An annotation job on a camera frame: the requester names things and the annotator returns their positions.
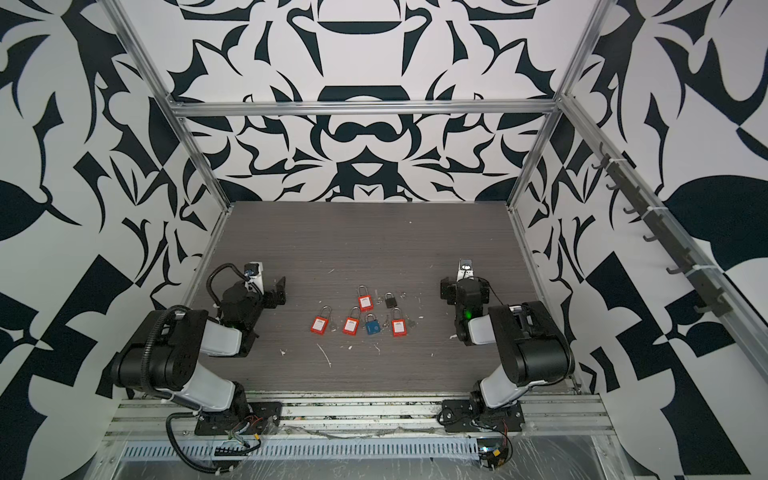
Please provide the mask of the red padlock long shackle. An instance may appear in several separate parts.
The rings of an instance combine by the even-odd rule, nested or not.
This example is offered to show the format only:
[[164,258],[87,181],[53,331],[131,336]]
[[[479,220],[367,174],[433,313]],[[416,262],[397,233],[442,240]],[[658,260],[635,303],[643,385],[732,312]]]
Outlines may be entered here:
[[360,316],[361,316],[361,310],[359,307],[355,306],[350,310],[349,315],[346,317],[342,325],[342,332],[345,335],[349,335],[349,336],[357,335],[360,322],[361,322]]

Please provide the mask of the blue padlock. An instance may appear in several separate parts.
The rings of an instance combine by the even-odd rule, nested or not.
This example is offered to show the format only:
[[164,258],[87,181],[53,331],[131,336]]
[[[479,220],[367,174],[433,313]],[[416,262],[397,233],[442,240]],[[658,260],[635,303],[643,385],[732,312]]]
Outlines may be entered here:
[[373,312],[368,312],[366,314],[364,327],[368,335],[375,335],[381,332],[381,324]]

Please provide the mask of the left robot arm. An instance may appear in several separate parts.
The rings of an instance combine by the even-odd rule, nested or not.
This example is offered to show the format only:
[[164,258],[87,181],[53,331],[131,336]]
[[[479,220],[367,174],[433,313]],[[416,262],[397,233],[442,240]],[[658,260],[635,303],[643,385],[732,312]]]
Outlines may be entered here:
[[211,311],[174,305],[149,312],[114,356],[110,377],[117,387],[199,414],[243,419],[252,412],[244,387],[213,373],[199,357],[246,357],[262,313],[286,304],[287,278],[268,289],[261,262],[242,268],[224,263],[208,275],[205,290]]

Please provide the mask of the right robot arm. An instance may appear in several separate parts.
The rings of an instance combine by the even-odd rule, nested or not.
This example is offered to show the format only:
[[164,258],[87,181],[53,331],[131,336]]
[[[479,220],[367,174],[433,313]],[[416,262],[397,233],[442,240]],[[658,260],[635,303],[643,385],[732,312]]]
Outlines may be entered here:
[[510,406],[531,388],[557,384],[575,369],[565,335],[543,302],[491,306],[491,293],[479,277],[440,281],[440,298],[455,307],[458,340],[498,350],[500,365],[471,393],[479,412]]

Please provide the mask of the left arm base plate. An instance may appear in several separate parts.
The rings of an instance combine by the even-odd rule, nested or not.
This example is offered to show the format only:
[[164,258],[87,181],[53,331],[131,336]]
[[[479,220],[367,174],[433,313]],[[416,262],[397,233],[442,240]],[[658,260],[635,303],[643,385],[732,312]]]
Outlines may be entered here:
[[249,402],[247,407],[234,407],[222,412],[202,412],[194,434],[216,436],[228,433],[240,435],[269,434],[280,425],[283,404],[277,401]]

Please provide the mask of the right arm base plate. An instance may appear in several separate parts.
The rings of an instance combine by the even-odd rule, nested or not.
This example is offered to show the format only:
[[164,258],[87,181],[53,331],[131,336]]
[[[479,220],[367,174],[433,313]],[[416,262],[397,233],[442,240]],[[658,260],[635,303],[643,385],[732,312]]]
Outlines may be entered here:
[[525,417],[519,404],[481,410],[470,400],[443,400],[436,421],[449,433],[516,433],[523,430]]

